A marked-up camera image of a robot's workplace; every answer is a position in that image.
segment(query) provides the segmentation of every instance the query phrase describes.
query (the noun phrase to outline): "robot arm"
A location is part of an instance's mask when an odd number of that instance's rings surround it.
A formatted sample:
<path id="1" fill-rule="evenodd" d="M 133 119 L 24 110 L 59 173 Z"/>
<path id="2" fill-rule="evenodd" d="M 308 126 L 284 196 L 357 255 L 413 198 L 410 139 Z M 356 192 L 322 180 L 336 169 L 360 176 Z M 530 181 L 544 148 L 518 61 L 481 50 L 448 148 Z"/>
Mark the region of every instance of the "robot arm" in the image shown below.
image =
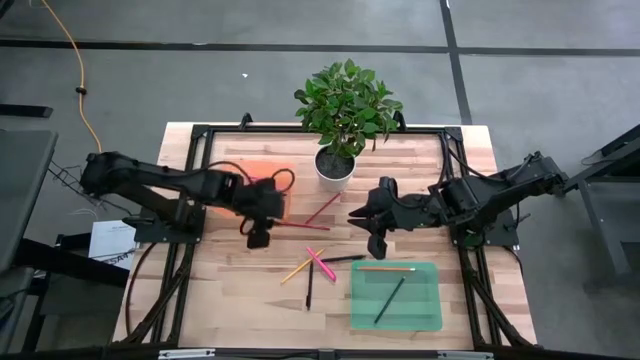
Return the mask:
<path id="1" fill-rule="evenodd" d="M 245 184 L 241 175 L 227 171 L 198 169 L 182 171 L 144 163 L 117 152 L 89 154 L 80 185 L 85 193 L 100 197 L 118 194 L 157 215 L 164 225 L 183 232 L 197 228 L 196 213 L 201 205 L 187 204 L 179 209 L 179 201 L 167 199 L 148 186 L 181 191 L 198 204 L 221 207 L 254 221 L 249 231 L 249 248 L 269 244 L 272 218 L 284 213 L 283 194 L 276 190 L 275 180 L 260 179 Z"/>
<path id="2" fill-rule="evenodd" d="M 387 230 L 453 226 L 456 231 L 480 234 L 489 230 L 498 214 L 529 196 L 551 194 L 566 181 L 553 159 L 539 152 L 524 163 L 491 176 L 463 176 L 429 186 L 429 194 L 398 198 L 397 183 L 382 177 L 369 191 L 367 204 L 349 214 L 349 223 L 371 233 L 368 250 L 384 259 Z"/>

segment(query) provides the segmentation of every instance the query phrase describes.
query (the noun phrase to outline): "paper sheet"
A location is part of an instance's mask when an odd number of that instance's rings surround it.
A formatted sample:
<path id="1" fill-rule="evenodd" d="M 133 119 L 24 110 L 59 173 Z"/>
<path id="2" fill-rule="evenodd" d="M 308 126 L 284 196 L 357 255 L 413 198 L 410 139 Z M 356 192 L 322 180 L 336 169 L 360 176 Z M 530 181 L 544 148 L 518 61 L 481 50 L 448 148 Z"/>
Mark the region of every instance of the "paper sheet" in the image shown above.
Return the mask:
<path id="1" fill-rule="evenodd" d="M 131 270 L 135 234 L 136 229 L 120 220 L 94 222 L 89 257 Z"/>

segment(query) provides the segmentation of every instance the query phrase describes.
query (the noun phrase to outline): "green tray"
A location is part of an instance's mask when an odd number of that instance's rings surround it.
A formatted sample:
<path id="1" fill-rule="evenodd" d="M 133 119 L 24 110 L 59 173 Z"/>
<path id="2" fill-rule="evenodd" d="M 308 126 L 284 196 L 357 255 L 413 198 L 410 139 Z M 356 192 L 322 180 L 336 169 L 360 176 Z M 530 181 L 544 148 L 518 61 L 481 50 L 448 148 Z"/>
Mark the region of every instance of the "green tray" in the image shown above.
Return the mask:
<path id="1" fill-rule="evenodd" d="M 360 266 L 407 267 L 412 272 L 361 271 Z M 398 293 L 377 324 L 382 310 L 400 279 Z M 442 329 L 438 269 L 427 262 L 354 261 L 351 266 L 351 328 L 400 331 Z"/>

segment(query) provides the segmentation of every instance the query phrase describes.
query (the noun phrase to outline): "gray floor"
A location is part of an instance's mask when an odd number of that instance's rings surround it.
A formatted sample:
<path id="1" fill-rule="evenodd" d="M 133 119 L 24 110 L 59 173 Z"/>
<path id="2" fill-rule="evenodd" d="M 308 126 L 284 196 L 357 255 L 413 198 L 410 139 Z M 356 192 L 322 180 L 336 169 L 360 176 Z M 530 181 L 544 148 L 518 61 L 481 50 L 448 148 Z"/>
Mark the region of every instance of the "gray floor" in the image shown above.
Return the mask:
<path id="1" fill-rule="evenodd" d="M 51 0 L 78 39 L 270 44 L 445 45 L 436 0 Z M 633 0 L 450 0 L 460 46 L 640 47 L 640 3 Z M 46 10 L 18 0 L 0 36 L 62 39 Z M 0 128 L 54 129 L 55 161 L 82 164 L 95 151 L 78 114 L 75 56 L 69 50 L 0 49 L 0 100 L 54 108 L 49 120 L 0 119 Z M 292 93 L 334 60 L 374 68 L 405 103 L 410 123 L 459 124 L 447 55 L 281 52 L 82 52 L 86 113 L 104 150 L 155 161 L 168 121 L 294 121 Z M 463 56 L 474 124 L 490 127 L 500 167 L 529 152 L 553 156 L 568 174 L 580 159 L 638 123 L 640 58 Z M 87 231 L 91 205 L 48 178 L 27 235 Z M 560 350 L 638 357 L 640 296 L 586 294 L 582 284 L 607 260 L 577 194 L 529 199 L 519 228 L 531 312 L 540 344 Z M 122 216 L 98 211 L 101 220 Z M 90 293 L 88 285 L 58 288 Z M 121 292 L 94 296 L 88 332 L 78 311 L 55 306 L 47 326 L 60 329 L 43 347 L 107 341 Z M 77 309 L 88 310 L 88 304 Z"/>

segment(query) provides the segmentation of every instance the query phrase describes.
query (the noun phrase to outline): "wooden tabletop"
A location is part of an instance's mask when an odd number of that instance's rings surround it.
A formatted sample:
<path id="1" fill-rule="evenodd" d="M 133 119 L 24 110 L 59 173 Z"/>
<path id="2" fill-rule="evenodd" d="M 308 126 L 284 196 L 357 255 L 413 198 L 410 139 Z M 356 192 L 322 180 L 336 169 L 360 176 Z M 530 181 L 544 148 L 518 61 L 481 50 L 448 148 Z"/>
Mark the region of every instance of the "wooden tabletop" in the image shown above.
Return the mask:
<path id="1" fill-rule="evenodd" d="M 183 169 L 193 123 L 168 123 L 158 164 Z M 486 126 L 463 126 L 469 165 L 491 174 L 495 159 Z M 293 164 L 291 222 L 304 222 L 334 194 L 319 187 L 313 166 L 318 136 L 286 133 L 220 133 L 212 161 L 261 160 Z M 396 178 L 400 195 L 426 192 L 442 168 L 440 143 L 434 135 L 403 134 L 367 149 L 343 194 L 314 220 L 330 231 L 274 228 L 271 245 L 249 250 L 239 221 L 209 209 L 203 241 L 196 248 L 181 347 L 335 348 L 335 349 L 471 349 L 457 251 L 448 230 L 420 229 L 387 235 L 388 260 L 426 261 L 438 267 L 443 327 L 436 332 L 350 329 L 350 264 L 332 264 L 335 284 L 317 274 L 311 310 L 305 308 L 307 271 L 280 285 L 280 280 L 308 258 L 305 247 L 324 248 L 323 257 L 368 254 L 369 234 L 347 223 L 347 214 L 362 206 L 381 175 Z M 166 196 L 175 196 L 162 191 Z M 168 245 L 158 245 L 142 265 L 133 288 L 132 323 L 137 324 L 158 296 Z M 142 250 L 136 253 L 137 261 Z M 502 248 L 486 248 L 496 302 L 529 341 L 535 334 L 518 263 Z M 173 304 L 169 305 L 172 314 Z M 124 307 L 114 340 L 124 337 Z M 484 306 L 478 306 L 483 335 L 489 339 Z M 165 335 L 170 326 L 168 316 Z"/>

